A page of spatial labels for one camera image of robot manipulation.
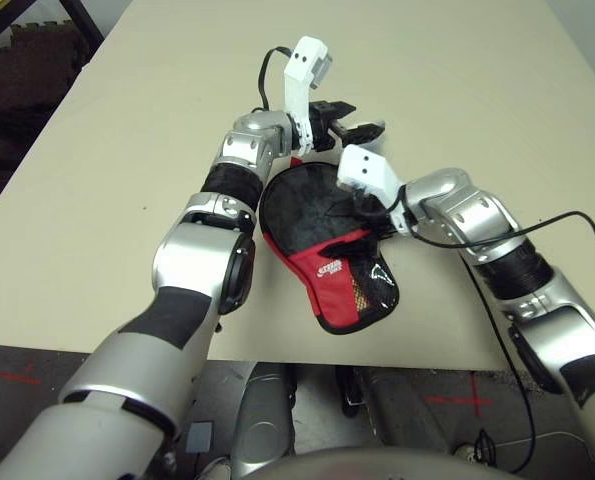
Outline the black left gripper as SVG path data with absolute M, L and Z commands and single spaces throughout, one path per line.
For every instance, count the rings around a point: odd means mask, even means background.
M 347 102 L 316 101 L 310 103 L 310 125 L 314 150 L 331 150 L 336 143 L 330 134 L 343 139 L 346 129 L 339 120 L 356 110 Z M 384 122 L 359 124 L 347 131 L 348 144 L 368 144 L 378 139 L 385 131 Z

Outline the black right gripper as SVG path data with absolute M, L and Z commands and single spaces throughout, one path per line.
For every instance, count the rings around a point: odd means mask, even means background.
M 352 216 L 375 235 L 391 235 L 390 214 L 374 195 L 355 192 L 352 195 Z

